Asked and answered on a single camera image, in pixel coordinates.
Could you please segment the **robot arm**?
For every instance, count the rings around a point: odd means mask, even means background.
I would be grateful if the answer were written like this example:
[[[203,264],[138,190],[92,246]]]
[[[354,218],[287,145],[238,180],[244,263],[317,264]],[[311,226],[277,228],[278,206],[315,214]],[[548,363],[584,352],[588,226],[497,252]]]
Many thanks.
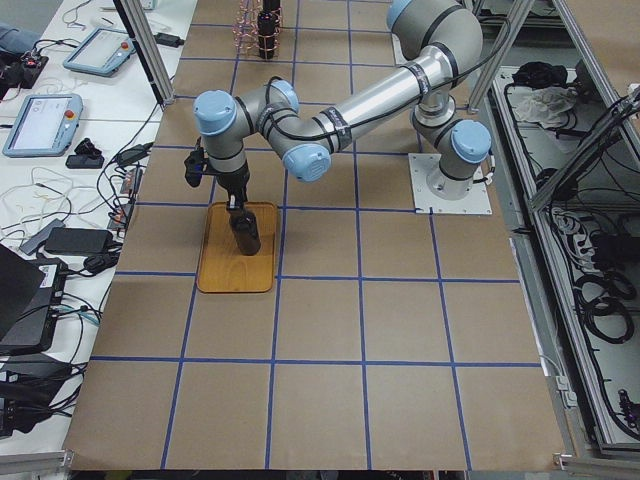
[[[481,66],[479,20],[456,1],[395,1],[387,26],[398,38],[405,63],[341,103],[304,120],[293,86],[279,78],[240,96],[222,90],[201,93],[193,103],[200,134],[185,160],[193,187],[214,176],[229,195],[229,208],[247,201],[249,167],[245,138],[260,134],[290,176],[320,179],[331,156],[405,110],[413,128],[439,152],[426,177],[428,189],[444,200],[465,198],[491,148],[486,127],[455,113],[451,89]]]

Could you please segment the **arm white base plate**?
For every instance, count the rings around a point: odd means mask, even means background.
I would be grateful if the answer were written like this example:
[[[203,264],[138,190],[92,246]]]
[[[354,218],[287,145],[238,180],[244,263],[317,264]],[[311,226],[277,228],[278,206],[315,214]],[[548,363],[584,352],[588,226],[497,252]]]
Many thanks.
[[[409,172],[414,210],[418,214],[492,214],[487,186],[481,182],[482,168],[471,179],[452,180],[440,170],[440,154],[410,153]]]

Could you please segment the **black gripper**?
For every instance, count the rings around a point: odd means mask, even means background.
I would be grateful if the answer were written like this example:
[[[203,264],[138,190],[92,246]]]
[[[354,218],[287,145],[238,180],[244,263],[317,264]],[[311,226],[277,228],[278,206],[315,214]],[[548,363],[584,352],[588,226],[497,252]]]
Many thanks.
[[[240,167],[233,172],[218,172],[217,183],[227,192],[226,210],[229,213],[246,211],[247,184],[250,179],[248,167]]]

